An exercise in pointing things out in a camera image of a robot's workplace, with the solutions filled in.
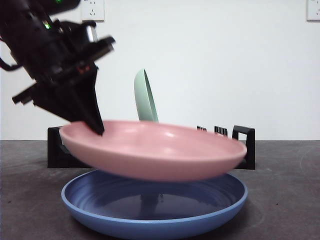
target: gray table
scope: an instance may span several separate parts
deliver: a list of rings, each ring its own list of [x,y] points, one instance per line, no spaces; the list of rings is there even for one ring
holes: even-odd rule
[[[114,240],[74,220],[60,193],[89,169],[47,169],[46,141],[1,141],[2,240]],[[190,240],[319,240],[320,141],[257,141],[256,170],[233,170],[248,199],[230,222]]]

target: cable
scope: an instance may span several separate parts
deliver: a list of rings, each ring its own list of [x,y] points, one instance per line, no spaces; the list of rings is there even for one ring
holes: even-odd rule
[[[20,64],[17,64],[17,65],[12,65],[10,66],[9,64],[7,64],[5,61],[2,60],[2,58],[0,57],[0,67],[6,71],[13,71],[13,70],[16,70],[18,68],[21,67]]]

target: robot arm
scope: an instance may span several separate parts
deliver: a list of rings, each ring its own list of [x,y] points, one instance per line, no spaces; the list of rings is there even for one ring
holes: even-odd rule
[[[52,22],[49,15],[78,6],[80,0],[0,0],[0,36],[17,62],[0,67],[24,67],[35,84],[14,96],[14,103],[33,101],[70,122],[84,121],[102,135],[94,61],[113,50],[115,40],[97,39],[93,21]]]

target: white wall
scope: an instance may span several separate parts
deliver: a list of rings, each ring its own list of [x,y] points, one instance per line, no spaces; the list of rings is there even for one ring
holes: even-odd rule
[[[59,17],[79,22],[80,9]],[[106,0],[97,32],[117,41],[97,62],[103,119],[138,119],[133,83],[146,68],[160,122],[320,140],[320,22],[306,22],[305,0]],[[67,123],[13,104],[32,83],[23,69],[1,72],[1,139],[46,139]]]

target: plate rim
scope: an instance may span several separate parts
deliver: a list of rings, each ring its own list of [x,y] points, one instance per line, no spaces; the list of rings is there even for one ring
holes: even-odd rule
[[[110,123],[121,123],[121,124],[145,124],[145,125],[161,125],[163,127],[169,127],[169,128],[178,128],[178,129],[184,129],[184,130],[188,130],[188,131],[197,131],[194,128],[188,127],[188,126],[181,126],[181,125],[175,125],[175,124],[169,124],[169,123],[159,123],[159,122],[153,122],[153,121],[135,121],[135,120],[103,120],[103,122],[110,122]],[[112,153],[115,156],[126,156],[126,157],[132,157],[132,158],[137,158],[137,159],[143,159],[143,160],[149,160],[150,158],[152,158],[153,161],[168,161],[168,162],[172,162],[173,159],[171,157],[163,157],[163,156],[158,156],[158,155],[153,155],[152,157],[150,157],[149,155],[143,155],[143,154],[127,154],[127,153],[123,153],[120,151],[114,151],[111,150],[109,148],[103,148],[101,149],[100,147],[97,147],[94,144],[83,144],[78,140],[75,140],[74,138],[70,137],[68,134],[66,134],[66,129],[71,128],[73,125],[83,125],[85,128],[89,127],[83,122],[83,121],[74,121],[70,124],[64,125],[59,129],[59,134],[61,136],[62,141],[67,140],[69,142],[71,142],[74,145],[78,145],[79,147],[86,147],[89,148],[91,150],[94,151],[99,151],[102,153]],[[198,156],[192,156],[192,157],[174,157],[174,160],[177,161],[184,161],[184,162],[195,162],[197,161],[199,162],[226,162],[226,161],[233,161],[234,159],[242,159],[246,154],[247,154],[247,147],[244,143],[233,139],[233,138],[227,138],[224,136],[221,136],[219,134],[216,134],[214,132],[210,132],[210,131],[198,131],[199,134],[212,134],[212,136],[214,136],[215,138],[221,138],[222,141],[228,141],[230,143],[232,143],[233,145],[238,145],[239,147],[241,147],[241,150],[239,150],[239,152],[235,153],[235,154],[229,154],[227,156],[224,157],[198,157]]]
[[[213,211],[213,212],[206,213],[206,214],[203,214],[203,215],[198,215],[198,216],[191,216],[191,217],[184,217],[184,218],[174,218],[174,219],[160,219],[160,220],[138,220],[138,219],[126,219],[126,218],[102,216],[102,215],[99,215],[99,214],[96,214],[96,213],[91,213],[89,211],[85,211],[85,210],[73,205],[67,199],[67,197],[65,195],[65,191],[66,191],[67,187],[72,182],[76,181],[79,178],[83,178],[85,175],[92,174],[92,173],[94,173],[96,171],[104,172],[104,171],[95,169],[95,170],[83,173],[83,174],[73,178],[72,180],[70,180],[62,188],[61,198],[62,198],[64,204],[66,204],[72,210],[74,210],[74,211],[76,211],[78,213],[81,213],[83,215],[86,215],[88,217],[97,218],[97,219],[101,219],[101,220],[104,220],[104,221],[117,222],[117,223],[123,223],[123,224],[173,224],[173,223],[184,223],[184,222],[190,222],[190,221],[197,221],[197,220],[212,218],[212,217],[218,216],[220,214],[226,213],[226,212],[228,212],[228,211],[230,211],[232,209],[235,209],[236,207],[238,207],[239,205],[244,203],[246,201],[247,197],[248,197],[248,188],[247,188],[246,184],[243,181],[241,181],[239,178],[237,178],[236,176],[234,176],[234,175],[232,175],[230,173],[225,173],[225,175],[229,175],[229,176],[235,178],[236,180],[238,180],[242,184],[242,186],[244,188],[244,193],[243,193],[243,196],[238,201],[236,201],[234,204],[232,204],[232,205],[230,205],[230,206],[228,206],[226,208],[223,208],[221,210]]]

